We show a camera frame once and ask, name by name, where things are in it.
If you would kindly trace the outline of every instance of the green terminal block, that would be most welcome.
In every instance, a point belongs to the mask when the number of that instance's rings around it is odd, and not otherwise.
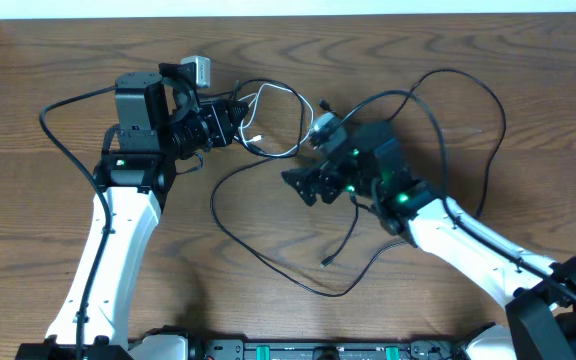
[[[386,348],[386,360],[400,360],[399,348],[387,347]],[[259,360],[259,348],[257,348],[257,360]]]
[[[270,346],[257,346],[257,360],[270,360]]]

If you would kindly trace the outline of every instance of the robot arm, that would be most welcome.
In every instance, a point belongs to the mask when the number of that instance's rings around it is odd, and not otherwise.
[[[341,125],[333,113],[321,116],[313,138],[323,160],[282,172],[306,205],[317,194],[328,204],[344,191],[367,197],[373,204],[364,207],[388,233],[442,258],[486,291],[506,310],[510,331],[494,327],[472,338],[462,348],[471,360],[576,359],[576,299],[566,326],[552,314],[576,298],[576,257],[559,264],[523,249],[413,177],[389,123],[361,125],[351,135]]]
[[[551,274],[550,265],[555,260],[532,253],[506,240],[479,221],[466,214],[453,199],[448,199],[453,214],[458,214],[468,228],[485,237],[497,248],[514,257],[521,257],[543,273]],[[436,199],[417,211],[408,221],[408,231],[413,243],[454,266],[461,273],[505,307],[515,298],[517,289],[532,289],[541,282],[537,276],[518,268],[505,258],[455,226],[446,214],[441,200]]]
[[[112,211],[113,231],[88,299],[83,343],[107,341],[128,349],[128,318],[137,275],[150,235],[159,223],[161,209],[152,191],[140,193],[136,187],[110,187],[104,196]],[[90,234],[77,273],[64,305],[46,333],[46,338],[54,338],[57,344],[76,342],[75,319],[103,226],[104,211],[95,196]]]

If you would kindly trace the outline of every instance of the wood grain surface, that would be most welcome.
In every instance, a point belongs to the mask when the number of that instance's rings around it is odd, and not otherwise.
[[[42,340],[65,299],[87,237],[93,191],[42,134],[47,104],[199,54],[212,59],[211,92],[238,79],[284,81],[339,112],[426,71],[454,67],[481,78],[508,113],[483,221],[517,243],[566,260],[576,254],[576,15],[432,15],[0,22],[0,358]],[[450,192],[469,211],[499,134],[499,113],[467,79],[442,74],[419,95],[449,140]],[[363,121],[398,106],[388,99]],[[270,90],[251,134],[287,149],[298,107]],[[104,130],[117,122],[112,95],[60,108],[49,126],[92,168]],[[438,181],[435,135],[413,105],[394,124],[415,170]],[[391,250],[345,297],[307,293],[274,274],[214,225],[210,192],[221,176],[255,161],[239,146],[206,156],[205,169],[177,178],[146,251],[130,335],[164,324],[250,338],[461,336],[504,313],[463,275],[410,247]],[[179,163],[179,167],[194,166]],[[319,269],[352,218],[341,198],[308,208],[279,172],[280,160],[237,175],[217,206],[234,233],[298,278],[344,289],[392,241],[362,214],[337,261]]]

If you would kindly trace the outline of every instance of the white wall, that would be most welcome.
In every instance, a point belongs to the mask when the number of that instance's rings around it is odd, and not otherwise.
[[[0,19],[576,12],[576,0],[0,0]]]

